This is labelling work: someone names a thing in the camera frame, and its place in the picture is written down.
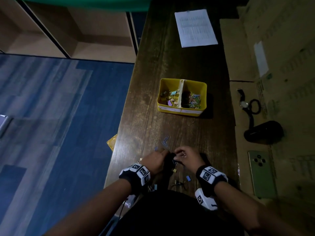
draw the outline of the blue floor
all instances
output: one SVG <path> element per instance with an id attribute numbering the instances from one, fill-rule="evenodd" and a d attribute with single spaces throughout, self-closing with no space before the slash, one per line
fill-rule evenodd
<path id="1" fill-rule="evenodd" d="M 0 54 L 1 235 L 42 235 L 103 188 L 133 66 Z"/>

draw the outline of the forearm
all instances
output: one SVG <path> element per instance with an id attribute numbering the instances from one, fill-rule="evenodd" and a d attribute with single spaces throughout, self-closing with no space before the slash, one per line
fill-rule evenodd
<path id="1" fill-rule="evenodd" d="M 255 235 L 302 235 L 270 212 L 264 205 L 228 183 L 219 182 L 214 191 L 249 233 Z"/>
<path id="2" fill-rule="evenodd" d="M 45 236 L 99 235 L 130 193 L 130 183 L 117 180 L 62 219 Z"/>

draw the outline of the hand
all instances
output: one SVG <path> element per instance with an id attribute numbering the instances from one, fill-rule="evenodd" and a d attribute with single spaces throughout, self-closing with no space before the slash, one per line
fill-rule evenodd
<path id="1" fill-rule="evenodd" d="M 151 175 L 156 175 L 163 170 L 164 159 L 168 154 L 168 150 L 161 148 L 145 156 L 142 161 L 140 161 L 140 164 L 144 165 L 150 171 Z"/>
<path id="2" fill-rule="evenodd" d="M 174 160 L 180 161 L 190 170 L 196 174 L 199 167 L 205 165 L 197 149 L 189 146 L 181 146 L 175 149 L 176 156 Z"/>

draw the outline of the yellow plastic container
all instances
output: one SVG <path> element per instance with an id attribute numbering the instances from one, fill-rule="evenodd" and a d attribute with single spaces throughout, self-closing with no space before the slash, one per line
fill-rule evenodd
<path id="1" fill-rule="evenodd" d="M 173 107 L 162 104 L 161 93 L 175 90 L 179 90 L 179 106 Z M 200 94 L 200 109 L 181 107 L 182 94 L 187 91 L 193 92 L 194 94 Z M 160 90 L 157 98 L 157 107 L 159 112 L 198 117 L 207 108 L 207 84 L 186 79 L 161 79 Z"/>

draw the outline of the wooden shelf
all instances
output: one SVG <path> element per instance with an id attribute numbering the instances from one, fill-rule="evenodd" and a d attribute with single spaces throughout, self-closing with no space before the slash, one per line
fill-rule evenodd
<path id="1" fill-rule="evenodd" d="M 15 0 L 0 0 L 0 49 L 8 54 L 65 57 Z"/>
<path id="2" fill-rule="evenodd" d="M 136 61 L 125 12 L 25 3 L 71 58 Z"/>

